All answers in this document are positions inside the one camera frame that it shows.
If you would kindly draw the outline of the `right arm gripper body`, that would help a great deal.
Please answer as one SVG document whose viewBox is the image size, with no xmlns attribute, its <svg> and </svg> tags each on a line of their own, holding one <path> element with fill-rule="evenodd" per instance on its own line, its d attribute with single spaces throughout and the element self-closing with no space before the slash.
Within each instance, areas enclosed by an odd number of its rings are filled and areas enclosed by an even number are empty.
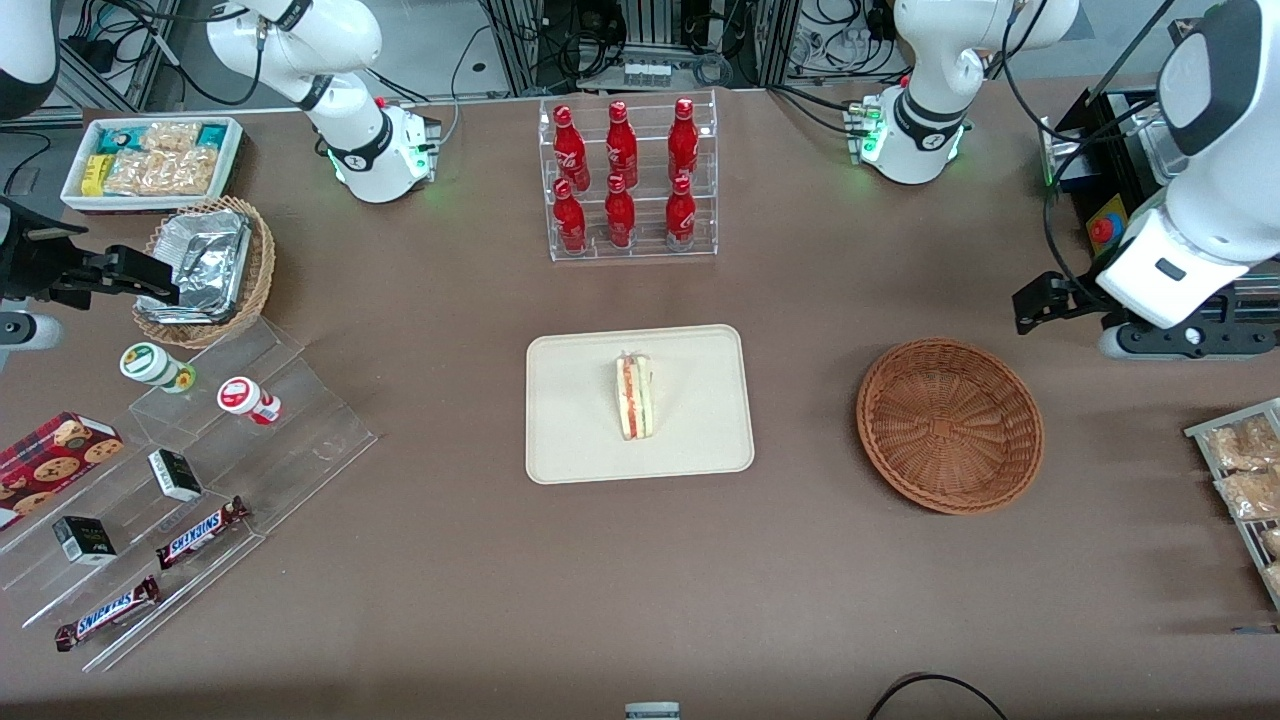
<svg viewBox="0 0 1280 720">
<path fill-rule="evenodd" d="M 90 291 L 63 287 L 64 275 L 81 270 L 90 255 L 70 241 L 87 229 L 45 217 L 8 196 L 1 197 L 1 204 L 6 218 L 3 224 L 3 297 L 90 307 Z"/>
</svg>

